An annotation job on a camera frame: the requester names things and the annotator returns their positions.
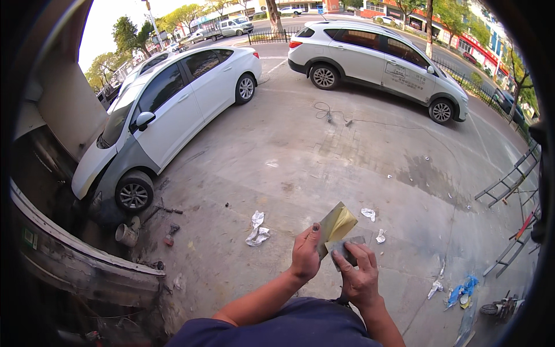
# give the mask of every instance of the forearm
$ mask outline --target forearm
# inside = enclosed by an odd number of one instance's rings
[[[403,337],[389,316],[384,299],[381,296],[376,300],[376,303],[360,309],[360,314],[371,338],[384,347],[405,347]]]
[[[227,304],[212,318],[235,326],[263,322],[276,314],[305,283],[288,269],[255,291]]]

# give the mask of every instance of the taillight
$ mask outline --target taillight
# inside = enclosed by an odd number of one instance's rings
[[[289,48],[295,48],[298,47],[302,44],[302,42],[298,42],[298,41],[289,41]]]

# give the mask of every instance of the door handle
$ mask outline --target door handle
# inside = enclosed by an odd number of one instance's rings
[[[179,100],[177,100],[177,102],[178,103],[182,102],[183,100],[187,99],[190,95],[191,93],[183,95],[182,97],[179,98]]]

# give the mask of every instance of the sandpaper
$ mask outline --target sandpaper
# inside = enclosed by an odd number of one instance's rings
[[[339,202],[335,205],[320,222],[321,236],[317,247],[320,261],[322,261],[328,253],[325,243],[328,241],[341,240],[358,222],[359,221],[345,207],[343,202]]]
[[[366,240],[364,239],[364,236],[354,236],[352,238],[346,238],[346,239],[339,240],[339,241],[326,242],[325,243],[326,249],[330,253],[333,252],[334,250],[337,250],[339,252],[339,254],[341,254],[345,258],[345,260],[347,260],[352,266],[357,266],[358,264],[356,262],[356,258],[351,252],[349,252],[345,248],[345,242],[363,244],[363,243],[366,243]],[[334,262],[334,265],[335,265],[335,268],[337,269],[337,272],[341,271],[341,269],[339,268],[339,266],[335,262],[334,257],[331,257],[331,260]]]

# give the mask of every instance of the metal bucket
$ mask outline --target metal bucket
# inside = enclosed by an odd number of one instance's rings
[[[115,240],[121,242],[128,247],[135,247],[137,244],[138,235],[131,230],[130,227],[121,223],[115,231]]]

